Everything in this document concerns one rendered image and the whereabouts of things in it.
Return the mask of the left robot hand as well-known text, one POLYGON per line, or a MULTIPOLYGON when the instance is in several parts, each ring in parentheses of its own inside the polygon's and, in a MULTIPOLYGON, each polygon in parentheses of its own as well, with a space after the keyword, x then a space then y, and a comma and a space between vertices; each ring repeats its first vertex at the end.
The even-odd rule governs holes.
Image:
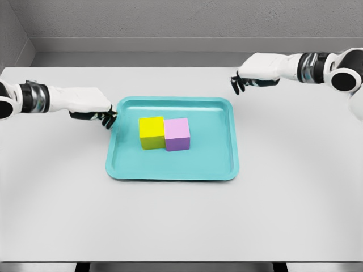
POLYGON ((73 119, 101 120, 106 129, 116 121, 116 108, 98 88, 71 88, 67 92, 67 103, 73 119))

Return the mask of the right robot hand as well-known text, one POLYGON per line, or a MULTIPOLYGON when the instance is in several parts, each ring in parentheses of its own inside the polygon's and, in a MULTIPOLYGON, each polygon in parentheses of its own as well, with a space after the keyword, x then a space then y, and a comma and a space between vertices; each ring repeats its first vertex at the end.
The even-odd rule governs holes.
POLYGON ((284 59, 282 54, 254 53, 247 58, 230 78, 234 92, 239 95, 247 86, 269 87, 276 86, 281 75, 278 68, 284 59))

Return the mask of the yellow cube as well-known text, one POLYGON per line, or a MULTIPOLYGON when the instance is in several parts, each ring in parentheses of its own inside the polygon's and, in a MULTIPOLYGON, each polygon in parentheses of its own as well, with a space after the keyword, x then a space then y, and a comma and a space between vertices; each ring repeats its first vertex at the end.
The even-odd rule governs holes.
POLYGON ((163 117, 147 117, 139 119, 139 138, 144 150, 166 147, 163 117))

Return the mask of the pink cube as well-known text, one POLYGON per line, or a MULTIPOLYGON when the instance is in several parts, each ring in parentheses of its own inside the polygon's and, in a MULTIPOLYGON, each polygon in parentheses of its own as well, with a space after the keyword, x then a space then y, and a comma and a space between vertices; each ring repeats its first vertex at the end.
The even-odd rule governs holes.
POLYGON ((188 119, 164 120, 164 138, 167 151, 188 150, 191 141, 188 119))

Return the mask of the teal tray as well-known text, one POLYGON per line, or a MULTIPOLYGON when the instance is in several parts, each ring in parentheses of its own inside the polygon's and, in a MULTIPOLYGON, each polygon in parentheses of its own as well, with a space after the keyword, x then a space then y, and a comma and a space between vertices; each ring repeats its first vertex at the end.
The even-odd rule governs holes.
POLYGON ((219 97, 129 96, 119 101, 105 163, 107 173, 127 180, 227 181, 239 173, 231 103, 219 97), (143 150, 142 117, 186 117, 191 146, 183 151, 143 150))

